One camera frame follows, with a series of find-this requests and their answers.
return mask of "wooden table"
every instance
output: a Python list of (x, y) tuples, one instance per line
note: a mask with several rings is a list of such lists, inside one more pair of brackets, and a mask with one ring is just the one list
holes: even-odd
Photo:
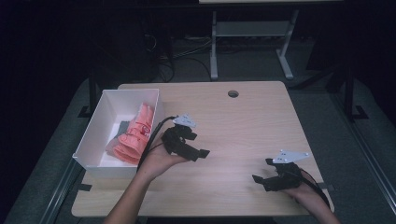
[[(154, 180), (139, 216), (307, 214), (287, 195), (266, 192), (252, 179), (252, 175), (275, 176), (275, 168), (264, 160), (274, 158), (280, 149), (287, 149), (309, 152), (308, 159), (296, 163), (323, 182), (282, 82), (125, 84), (120, 89), (160, 89), (167, 116), (189, 113), (197, 123), (193, 131), (198, 136), (188, 143), (210, 150), (206, 159), (178, 164)], [(232, 98), (229, 91), (237, 91), (239, 95)], [(85, 174), (82, 184), (92, 187), (78, 192), (73, 215), (106, 216), (129, 182), (129, 179), (94, 179)]]

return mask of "pink cloth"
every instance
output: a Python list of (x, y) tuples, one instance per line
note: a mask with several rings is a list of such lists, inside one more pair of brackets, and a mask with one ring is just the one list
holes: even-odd
[(114, 155), (122, 161), (138, 164), (149, 141), (154, 112), (142, 104), (135, 120), (131, 120), (126, 133), (118, 137), (119, 144), (113, 147)]

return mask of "black cable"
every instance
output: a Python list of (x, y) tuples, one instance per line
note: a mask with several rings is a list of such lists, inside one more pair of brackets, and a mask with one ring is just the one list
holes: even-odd
[(311, 183), (311, 181), (305, 179), (304, 177), (302, 178), (302, 181), (305, 182), (306, 185), (311, 187), (320, 196), (320, 198), (323, 199), (323, 201), (327, 204), (327, 206), (331, 208), (329, 199), (327, 199), (327, 196), (323, 193), (323, 190), (321, 190), (321, 188), (315, 186), (314, 184)]
[(187, 37), (184, 37), (183, 40), (187, 41), (187, 42), (191, 42), (191, 43), (195, 43), (195, 44), (201, 44), (201, 43), (205, 43), (207, 42), (207, 39), (210, 39), (210, 37), (200, 37), (199, 39), (189, 39)]
[(158, 65), (162, 65), (165, 67), (168, 67), (169, 69), (171, 69), (172, 71), (172, 76), (170, 78), (166, 78), (165, 73), (163, 71), (161, 71), (160, 69), (160, 78), (163, 80), (163, 82), (167, 83), (170, 82), (174, 77), (175, 77), (175, 67), (166, 63), (159, 63)]
[(206, 66), (203, 62), (201, 62), (200, 60), (194, 59), (194, 58), (180, 58), (180, 59), (178, 59), (178, 60), (182, 60), (182, 59), (184, 59), (184, 60), (192, 60), (192, 61), (196, 61), (196, 62), (200, 63), (200, 64), (204, 67), (204, 69), (206, 70), (207, 74), (208, 74), (209, 77), (210, 77), (210, 71), (209, 71), (209, 69), (208, 69), (207, 66)]
[(309, 175), (309, 177), (311, 177), (313, 180), (314, 180), (314, 182), (315, 182), (315, 185), (317, 186), (317, 188), (320, 188), (320, 186), (319, 186), (319, 184), (318, 184), (318, 182), (315, 180), (315, 178), (311, 175), (311, 174), (309, 174), (307, 171), (305, 171), (304, 169), (302, 169), (302, 168), (300, 168), (300, 170), (301, 171), (303, 171), (304, 173), (306, 173), (306, 174), (308, 174)]
[(154, 132), (152, 132), (151, 136), (149, 137), (148, 143), (146, 144), (145, 150), (143, 150), (142, 156), (140, 157), (139, 163), (137, 164), (137, 168), (136, 168), (136, 172), (139, 171), (140, 166), (142, 165), (143, 161), (146, 159), (147, 155), (150, 152), (150, 148), (151, 148), (151, 144), (155, 139), (155, 136), (158, 134), (158, 132), (160, 131), (161, 127), (165, 124), (166, 121), (168, 121), (169, 119), (175, 119), (176, 117), (168, 117), (166, 119), (164, 119), (163, 121), (161, 121), (157, 127), (155, 128)]
[(78, 224), (81, 220), (82, 220), (82, 217), (78, 219), (78, 222), (76, 224)]
[(217, 52), (218, 54), (235, 54), (242, 52), (243, 47), (241, 44), (233, 41), (232, 39), (224, 39), (219, 42)]
[(160, 144), (158, 144), (157, 146), (152, 147), (152, 148), (150, 149), (150, 151), (153, 150), (154, 148), (158, 147), (158, 146), (161, 146), (161, 145), (163, 145), (163, 143), (160, 143)]
[(174, 57), (174, 59), (178, 59), (178, 58), (181, 58), (181, 57), (184, 57), (184, 56), (187, 56), (187, 55), (191, 55), (191, 54), (194, 54), (194, 53), (204, 52), (204, 50), (209, 49), (209, 47), (210, 46), (201, 47), (201, 48), (195, 48), (195, 49), (192, 49), (190, 51), (186, 51), (186, 52), (180, 53), (180, 54), (176, 55)]

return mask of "person's left hand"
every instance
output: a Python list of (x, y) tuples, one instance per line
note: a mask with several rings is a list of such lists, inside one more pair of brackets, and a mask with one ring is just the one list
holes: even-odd
[(137, 172), (139, 175), (144, 175), (149, 181), (163, 174), (173, 165), (188, 161), (178, 155), (169, 155), (162, 144), (161, 137), (159, 137), (152, 146), (154, 149), (147, 155)]

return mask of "person's hand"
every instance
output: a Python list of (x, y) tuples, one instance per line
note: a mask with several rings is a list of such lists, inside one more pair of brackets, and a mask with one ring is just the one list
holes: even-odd
[(169, 155), (161, 141), (161, 137), (152, 144), (152, 147), (153, 149), (148, 153), (137, 172), (137, 175), (143, 175), (149, 181), (163, 174), (173, 165), (188, 161), (178, 155)]
[[(315, 184), (315, 180), (311, 177), (311, 175), (307, 174), (304, 171), (301, 171), (301, 174), (305, 179)], [(320, 196), (304, 182), (298, 188), (283, 189), (281, 191), (288, 194), (291, 198), (295, 199), (308, 211), (310, 211), (310, 208), (314, 207), (316, 204), (324, 203), (323, 199), (320, 198)]]
[[(303, 177), (315, 184), (315, 180), (305, 171), (301, 171)], [(332, 213), (329, 206), (323, 199), (304, 182), (295, 189), (283, 189), (282, 192), (295, 199), (320, 223), (340, 223), (338, 218)]]

